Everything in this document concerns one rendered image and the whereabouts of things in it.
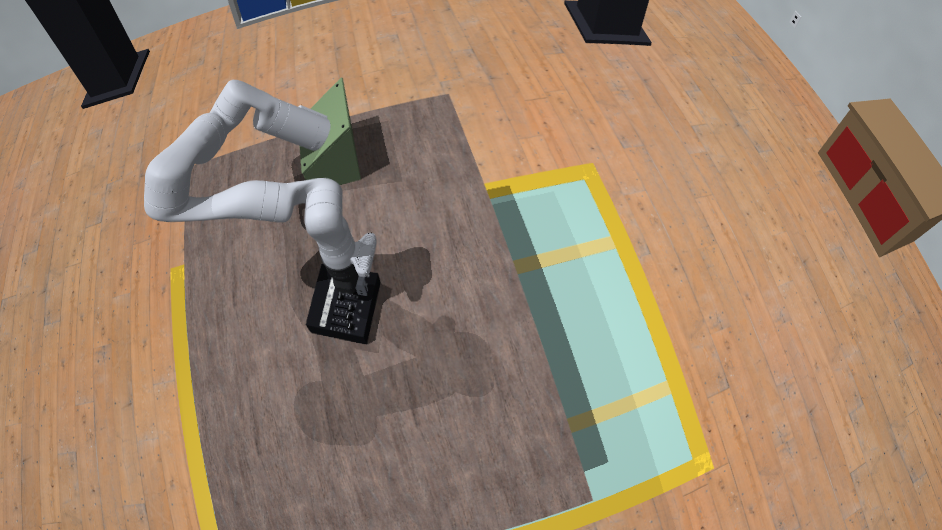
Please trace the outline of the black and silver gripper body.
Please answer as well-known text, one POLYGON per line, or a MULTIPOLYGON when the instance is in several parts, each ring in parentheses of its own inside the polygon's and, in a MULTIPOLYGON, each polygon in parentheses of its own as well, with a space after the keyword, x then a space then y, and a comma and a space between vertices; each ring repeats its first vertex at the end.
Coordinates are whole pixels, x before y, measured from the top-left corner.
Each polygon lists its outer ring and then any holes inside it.
POLYGON ((325 267, 327 267, 328 273, 333 278, 333 284, 337 292, 353 294, 356 289, 358 277, 366 277, 369 275, 376 244, 377 240, 375 234, 366 233, 357 242, 355 242, 352 237, 350 247, 339 256, 327 256, 319 250, 321 260, 325 267))

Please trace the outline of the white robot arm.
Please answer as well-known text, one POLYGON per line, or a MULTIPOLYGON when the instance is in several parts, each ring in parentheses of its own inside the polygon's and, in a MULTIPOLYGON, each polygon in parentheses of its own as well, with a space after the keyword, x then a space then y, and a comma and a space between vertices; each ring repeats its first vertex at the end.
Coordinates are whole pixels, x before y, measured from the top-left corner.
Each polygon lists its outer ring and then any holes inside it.
POLYGON ((252 219, 283 223, 290 219, 295 205, 305 203, 305 227, 321 252, 327 256, 343 254, 352 237, 347 221, 344 217, 341 220, 343 193, 334 180, 254 180, 208 197, 189 196, 194 164, 210 161, 251 107, 255 108, 256 130, 312 151, 322 147, 329 135, 326 115, 282 101, 243 81, 230 80, 210 111, 214 114, 196 118, 148 165, 146 214, 162 222, 252 219))

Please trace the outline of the black lighting desk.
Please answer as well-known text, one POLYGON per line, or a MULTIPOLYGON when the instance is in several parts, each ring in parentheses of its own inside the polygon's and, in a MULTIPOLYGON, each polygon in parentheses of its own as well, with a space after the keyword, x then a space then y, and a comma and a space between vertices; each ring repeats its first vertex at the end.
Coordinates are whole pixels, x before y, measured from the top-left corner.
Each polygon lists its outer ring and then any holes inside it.
POLYGON ((309 331, 367 345, 381 282, 375 272, 370 272, 365 282, 367 296, 358 295, 356 289, 353 294, 339 293, 321 264, 306 321, 309 331))

